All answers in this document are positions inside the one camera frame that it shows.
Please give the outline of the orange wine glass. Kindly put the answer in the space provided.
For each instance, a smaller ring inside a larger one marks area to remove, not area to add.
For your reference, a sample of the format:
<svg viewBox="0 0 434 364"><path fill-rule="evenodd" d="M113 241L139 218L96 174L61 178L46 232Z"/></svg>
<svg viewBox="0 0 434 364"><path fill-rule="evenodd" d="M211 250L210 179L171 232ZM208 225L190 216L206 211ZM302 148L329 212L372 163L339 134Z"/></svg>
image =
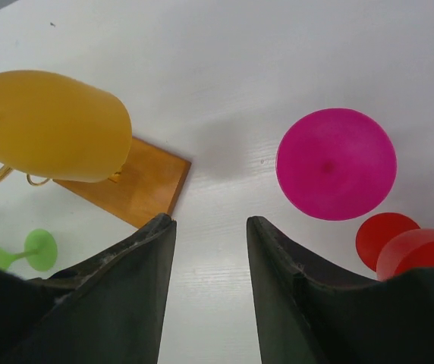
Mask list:
<svg viewBox="0 0 434 364"><path fill-rule="evenodd" d="M120 99L48 71L0 73L0 163L58 180L99 182L121 170L132 141Z"/></svg>

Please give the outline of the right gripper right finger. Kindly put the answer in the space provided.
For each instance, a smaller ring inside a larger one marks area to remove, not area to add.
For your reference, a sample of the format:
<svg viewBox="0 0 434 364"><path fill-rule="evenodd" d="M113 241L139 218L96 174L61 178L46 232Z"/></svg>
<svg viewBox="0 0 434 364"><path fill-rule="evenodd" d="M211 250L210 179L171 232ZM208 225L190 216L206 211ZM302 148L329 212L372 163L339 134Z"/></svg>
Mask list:
<svg viewBox="0 0 434 364"><path fill-rule="evenodd" d="M434 363L434 268L375 281L260 216L247 249L264 363Z"/></svg>

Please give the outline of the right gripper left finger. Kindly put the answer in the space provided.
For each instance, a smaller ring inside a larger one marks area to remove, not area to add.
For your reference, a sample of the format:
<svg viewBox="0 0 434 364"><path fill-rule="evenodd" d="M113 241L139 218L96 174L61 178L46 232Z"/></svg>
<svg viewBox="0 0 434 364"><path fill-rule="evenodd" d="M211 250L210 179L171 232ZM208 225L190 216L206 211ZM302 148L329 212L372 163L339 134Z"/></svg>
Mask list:
<svg viewBox="0 0 434 364"><path fill-rule="evenodd" d="M47 279L0 270L0 363L155 363L177 224L134 234Z"/></svg>

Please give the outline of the pink wine glass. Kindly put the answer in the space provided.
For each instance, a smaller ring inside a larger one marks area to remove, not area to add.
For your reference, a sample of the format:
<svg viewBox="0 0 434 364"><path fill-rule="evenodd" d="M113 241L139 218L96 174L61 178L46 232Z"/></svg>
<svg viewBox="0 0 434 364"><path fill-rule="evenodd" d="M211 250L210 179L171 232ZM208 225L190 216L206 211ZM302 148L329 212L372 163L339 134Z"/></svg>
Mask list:
<svg viewBox="0 0 434 364"><path fill-rule="evenodd" d="M308 114L283 136L275 173L287 199L302 213L326 221L374 210L397 175L395 148L371 117L349 108Z"/></svg>

